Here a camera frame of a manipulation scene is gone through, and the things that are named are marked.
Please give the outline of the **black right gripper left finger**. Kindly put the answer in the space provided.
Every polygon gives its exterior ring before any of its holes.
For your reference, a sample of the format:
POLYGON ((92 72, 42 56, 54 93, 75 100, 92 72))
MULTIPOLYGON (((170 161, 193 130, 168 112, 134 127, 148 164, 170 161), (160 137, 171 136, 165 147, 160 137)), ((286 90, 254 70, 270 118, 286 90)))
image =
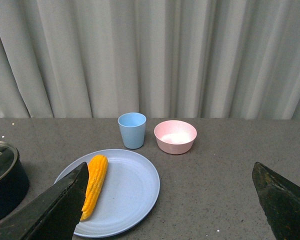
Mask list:
POLYGON ((0 240, 71 240, 89 179, 80 164, 19 212, 0 223, 0 240))

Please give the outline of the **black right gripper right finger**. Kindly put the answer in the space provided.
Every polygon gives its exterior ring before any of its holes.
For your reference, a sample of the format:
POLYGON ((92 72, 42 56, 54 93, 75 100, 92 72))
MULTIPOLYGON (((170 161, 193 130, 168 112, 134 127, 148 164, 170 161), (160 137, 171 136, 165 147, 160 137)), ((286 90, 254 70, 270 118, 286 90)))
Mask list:
POLYGON ((260 162, 252 180, 274 237, 300 240, 300 187, 260 162))

